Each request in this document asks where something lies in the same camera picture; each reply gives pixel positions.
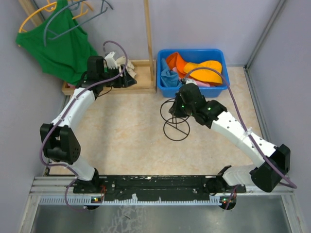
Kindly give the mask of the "black wire hat stand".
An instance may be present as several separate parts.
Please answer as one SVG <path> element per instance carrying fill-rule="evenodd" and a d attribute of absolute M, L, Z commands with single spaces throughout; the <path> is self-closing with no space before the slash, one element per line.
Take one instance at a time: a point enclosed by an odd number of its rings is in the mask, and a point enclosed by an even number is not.
<path fill-rule="evenodd" d="M 163 116 L 163 113 L 162 113 L 163 106 L 164 106 L 165 104 L 168 104 L 168 103 L 173 103 L 173 101 L 174 101 L 174 98 L 168 99 L 168 100 L 164 101 L 164 102 L 161 104 L 161 106 L 160 106 L 160 109 L 159 109 L 160 116 L 161 116 L 161 118 L 164 120 L 164 124 L 163 124 L 162 130 L 163 130 L 163 133 L 164 133 L 164 135 L 165 135 L 165 137 L 166 137 L 167 139 L 169 139 L 169 140 L 171 140 L 171 141 L 174 141 L 174 142 L 180 142 L 180 141 L 185 140 L 185 139 L 189 136 L 189 134 L 190 134 L 190 125 L 189 125 L 189 123 L 188 123 L 189 117 L 187 117 L 187 118 L 182 118 L 182 117 L 175 117 L 175 116 L 172 116 L 172 117 L 170 117 L 170 118 L 165 118 L 165 117 Z M 186 133 L 185 131 L 183 131 L 183 130 L 181 130 L 181 129 L 178 128 L 178 125 L 179 125 L 179 124 L 182 124 L 182 123 L 186 123 L 186 124 L 187 124 L 187 126 L 188 126 L 188 132 L 187 132 L 187 133 Z M 173 139 L 173 138 L 169 137 L 169 136 L 167 135 L 167 133 L 166 133 L 166 130 L 165 130 L 165 127 L 166 127 L 166 126 L 172 127 L 173 129 L 175 129 L 175 130 L 179 131 L 180 133 L 184 134 L 185 136 L 184 136 L 183 138 L 181 138 L 181 139 Z"/>

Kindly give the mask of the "wooden clothes rack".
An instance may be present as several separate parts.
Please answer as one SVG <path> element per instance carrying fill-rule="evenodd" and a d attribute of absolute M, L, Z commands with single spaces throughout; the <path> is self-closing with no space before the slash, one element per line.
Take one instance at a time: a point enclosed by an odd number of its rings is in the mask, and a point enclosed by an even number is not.
<path fill-rule="evenodd" d="M 146 38 L 148 47 L 147 60 L 132 60 L 137 73 L 137 84 L 129 88 L 112 89 L 112 94 L 154 94 L 156 93 L 156 60 L 153 58 L 152 52 L 152 38 L 151 38 L 151 23 L 149 13 L 149 2 L 143 0 L 144 22 L 146 26 Z M 19 31 L 23 31 L 25 24 L 30 20 L 34 26 L 38 26 L 43 22 L 43 17 L 39 17 L 40 13 L 46 7 L 53 8 L 56 4 L 53 1 L 48 1 L 47 5 L 38 8 L 33 0 L 20 0 L 19 4 L 27 14 L 26 20 L 22 23 Z"/>

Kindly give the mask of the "yellow bucket hat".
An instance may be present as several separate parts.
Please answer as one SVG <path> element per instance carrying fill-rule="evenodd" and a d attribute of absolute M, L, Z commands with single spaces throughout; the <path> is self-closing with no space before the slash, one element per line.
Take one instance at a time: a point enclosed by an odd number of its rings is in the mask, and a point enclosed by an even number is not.
<path fill-rule="evenodd" d="M 184 72 L 187 74 L 191 70 L 195 68 L 199 68 L 199 67 L 207 67 L 219 73 L 222 72 L 222 64 L 218 61 L 213 61 L 213 60 L 205 61 L 199 64 L 188 62 L 186 66 L 184 67 Z M 208 69 L 200 69 L 200 70 L 193 71 L 190 74 L 190 78 L 199 80 L 201 82 L 209 83 L 210 85 L 213 85 L 213 86 L 219 86 L 223 84 L 223 80 L 221 76 L 216 74 L 214 71 L 211 71 Z"/>

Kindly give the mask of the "blue plastic bin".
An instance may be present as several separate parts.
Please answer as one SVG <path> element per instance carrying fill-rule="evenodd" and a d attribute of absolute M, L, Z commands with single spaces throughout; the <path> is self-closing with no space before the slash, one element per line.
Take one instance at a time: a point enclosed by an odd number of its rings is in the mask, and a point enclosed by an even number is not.
<path fill-rule="evenodd" d="M 225 63 L 225 57 L 221 50 L 219 49 L 178 49 L 178 50 L 161 50 L 157 55 L 157 87 L 162 92 L 162 95 L 166 98 L 173 98 L 175 93 L 178 91 L 179 87 L 164 87 L 163 83 L 160 79 L 161 73 L 161 59 L 165 60 L 174 52 L 178 52 L 181 57 L 186 62 L 191 63 L 202 63 L 205 61 L 213 60 L 218 61 L 222 64 L 222 72 L 221 74 L 226 79 L 227 83 L 229 83 L 229 76 L 227 72 L 227 67 Z M 226 90 L 227 86 L 223 82 L 222 85 L 214 86 L 214 87 L 200 87 L 201 93 L 207 98 L 215 98 L 220 95 L 223 90 Z"/>

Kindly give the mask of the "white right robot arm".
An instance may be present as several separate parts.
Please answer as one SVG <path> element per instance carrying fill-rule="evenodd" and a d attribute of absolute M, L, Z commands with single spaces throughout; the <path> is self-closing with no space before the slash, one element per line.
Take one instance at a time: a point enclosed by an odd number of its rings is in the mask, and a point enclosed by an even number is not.
<path fill-rule="evenodd" d="M 216 100 L 205 100 L 193 83 L 179 88 L 169 110 L 174 117 L 194 117 L 197 123 L 222 134 L 253 162 L 251 166 L 231 166 L 217 180 L 218 188 L 228 192 L 236 185 L 254 184 L 264 192 L 272 192 L 290 168 L 290 149 L 276 146 L 257 136 Z"/>

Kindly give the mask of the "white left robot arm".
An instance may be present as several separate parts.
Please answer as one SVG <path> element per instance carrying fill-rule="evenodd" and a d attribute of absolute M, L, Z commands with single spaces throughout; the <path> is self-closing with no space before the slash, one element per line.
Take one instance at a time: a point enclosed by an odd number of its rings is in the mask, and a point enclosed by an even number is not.
<path fill-rule="evenodd" d="M 94 177 L 95 168 L 80 156 L 81 146 L 75 129 L 105 86 L 127 88 L 137 83 L 127 72 L 128 63 L 127 56 L 120 62 L 119 59 L 114 60 L 111 53 L 106 57 L 90 56 L 87 70 L 83 72 L 65 108 L 50 124 L 40 127 L 41 163 L 48 167 L 69 169 L 77 179 L 84 181 L 85 189 L 92 193 L 100 189 L 101 180 Z"/>

